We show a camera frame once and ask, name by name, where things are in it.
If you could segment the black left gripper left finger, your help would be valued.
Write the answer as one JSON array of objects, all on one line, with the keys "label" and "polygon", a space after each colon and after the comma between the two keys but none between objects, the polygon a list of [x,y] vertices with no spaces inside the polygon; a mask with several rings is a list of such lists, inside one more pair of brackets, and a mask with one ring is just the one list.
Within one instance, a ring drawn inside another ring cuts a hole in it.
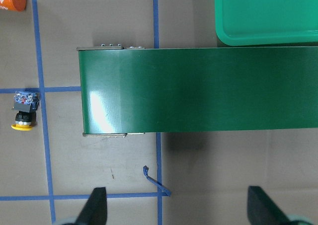
[{"label": "black left gripper left finger", "polygon": [[107,222],[106,188],[94,188],[78,215],[76,225],[105,225]]}]

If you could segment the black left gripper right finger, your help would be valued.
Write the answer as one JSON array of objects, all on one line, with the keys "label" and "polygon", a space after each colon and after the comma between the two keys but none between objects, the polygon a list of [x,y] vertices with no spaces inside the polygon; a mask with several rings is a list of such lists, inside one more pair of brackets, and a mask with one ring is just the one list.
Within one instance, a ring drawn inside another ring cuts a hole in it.
[{"label": "black left gripper right finger", "polygon": [[247,218],[251,225],[287,225],[291,220],[260,186],[249,186]]}]

